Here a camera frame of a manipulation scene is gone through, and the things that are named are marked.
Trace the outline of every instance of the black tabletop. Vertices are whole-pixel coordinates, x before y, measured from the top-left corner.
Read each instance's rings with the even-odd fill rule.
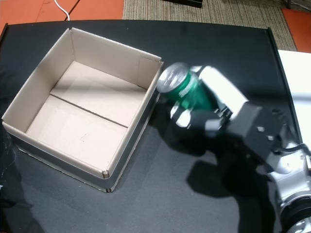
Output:
[[[165,66],[179,61],[214,66],[251,101],[282,109],[295,126],[268,30],[164,21],[9,26],[0,53],[0,115],[70,27],[158,55]],[[206,140],[195,138],[192,146],[181,143],[163,112],[158,104],[113,193],[101,192],[20,152],[1,126],[3,223],[15,233],[277,231],[273,198],[269,201],[274,189],[265,176],[237,153],[206,152]]]

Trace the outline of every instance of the green can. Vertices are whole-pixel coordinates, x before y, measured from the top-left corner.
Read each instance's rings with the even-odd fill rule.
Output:
[[[198,76],[184,63],[175,63],[166,68],[160,75],[156,88],[168,100],[177,102],[184,109],[213,110]]]

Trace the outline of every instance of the gray carpet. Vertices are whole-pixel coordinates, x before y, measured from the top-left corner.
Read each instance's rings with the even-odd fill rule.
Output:
[[[281,0],[203,0],[201,9],[162,0],[124,0],[123,19],[270,27],[280,50],[296,51],[281,7]]]

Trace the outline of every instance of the can lid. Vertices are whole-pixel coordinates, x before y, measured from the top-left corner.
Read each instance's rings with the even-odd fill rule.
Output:
[[[185,63],[174,63],[160,75],[156,88],[160,93],[166,93],[177,88],[187,77],[189,68]]]

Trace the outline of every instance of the cardboard box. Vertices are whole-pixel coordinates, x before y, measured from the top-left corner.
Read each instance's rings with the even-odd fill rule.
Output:
[[[2,117],[38,160],[112,191],[157,101],[161,58],[72,28],[42,59]]]

